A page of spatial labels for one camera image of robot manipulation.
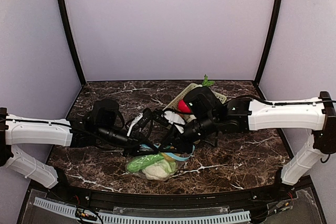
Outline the clear zip bag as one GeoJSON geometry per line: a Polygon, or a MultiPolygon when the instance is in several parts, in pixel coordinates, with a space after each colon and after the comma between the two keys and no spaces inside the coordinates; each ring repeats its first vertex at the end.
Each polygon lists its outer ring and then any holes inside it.
{"type": "Polygon", "coordinates": [[[158,153],[134,157],[125,165],[128,174],[147,179],[166,181],[186,164],[195,151],[192,145],[190,154],[158,153]]]}

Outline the green leafy vegetable toy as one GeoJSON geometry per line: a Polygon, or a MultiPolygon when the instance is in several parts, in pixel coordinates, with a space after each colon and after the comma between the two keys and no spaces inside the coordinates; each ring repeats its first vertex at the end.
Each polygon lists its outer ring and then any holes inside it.
{"type": "Polygon", "coordinates": [[[129,173],[136,173],[160,160],[164,157],[161,154],[151,154],[151,155],[144,155],[144,156],[137,156],[130,160],[126,164],[126,170],[129,173]]]}

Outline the yellow peach toy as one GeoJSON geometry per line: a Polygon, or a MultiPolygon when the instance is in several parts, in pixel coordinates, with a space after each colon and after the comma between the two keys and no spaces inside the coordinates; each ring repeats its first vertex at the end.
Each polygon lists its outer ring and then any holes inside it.
{"type": "Polygon", "coordinates": [[[164,157],[164,159],[168,162],[172,162],[172,161],[176,161],[176,158],[178,156],[176,156],[173,153],[161,153],[161,155],[164,157]]]}

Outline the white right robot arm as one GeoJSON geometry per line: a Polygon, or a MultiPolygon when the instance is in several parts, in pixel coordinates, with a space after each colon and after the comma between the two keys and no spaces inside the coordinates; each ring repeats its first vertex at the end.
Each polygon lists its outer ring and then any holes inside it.
{"type": "Polygon", "coordinates": [[[166,108],[160,118],[176,132],[169,144],[190,153],[194,142],[216,132],[243,133],[263,129],[310,129],[301,150],[278,172],[278,184],[293,186],[323,157],[335,153],[335,108],[330,95],[297,101],[265,101],[242,95],[222,102],[208,87],[197,87],[184,97],[188,111],[166,108]]]}

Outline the round red fruit toy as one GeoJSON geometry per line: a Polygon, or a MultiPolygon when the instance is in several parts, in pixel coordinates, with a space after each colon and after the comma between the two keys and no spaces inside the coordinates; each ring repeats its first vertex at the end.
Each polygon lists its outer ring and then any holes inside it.
{"type": "Polygon", "coordinates": [[[177,106],[178,110],[183,112],[183,113],[191,113],[190,108],[187,106],[187,104],[184,102],[184,100],[180,100],[178,102],[177,106]]]}

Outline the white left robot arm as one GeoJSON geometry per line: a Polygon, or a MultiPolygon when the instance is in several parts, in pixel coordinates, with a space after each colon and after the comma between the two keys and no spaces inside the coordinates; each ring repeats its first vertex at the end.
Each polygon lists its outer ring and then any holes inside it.
{"type": "Polygon", "coordinates": [[[101,141],[126,151],[135,150],[148,139],[139,132],[144,115],[137,116],[125,129],[119,108],[116,101],[103,99],[96,101],[84,117],[72,121],[22,118],[1,108],[1,166],[51,189],[62,180],[61,170],[28,155],[19,148],[20,144],[82,148],[101,141]]]}

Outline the white green cabbage toy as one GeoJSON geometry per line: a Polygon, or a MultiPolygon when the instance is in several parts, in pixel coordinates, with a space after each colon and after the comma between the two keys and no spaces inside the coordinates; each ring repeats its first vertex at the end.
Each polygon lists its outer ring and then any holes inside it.
{"type": "Polygon", "coordinates": [[[176,171],[176,162],[162,159],[142,169],[142,173],[149,180],[166,180],[176,171]]]}

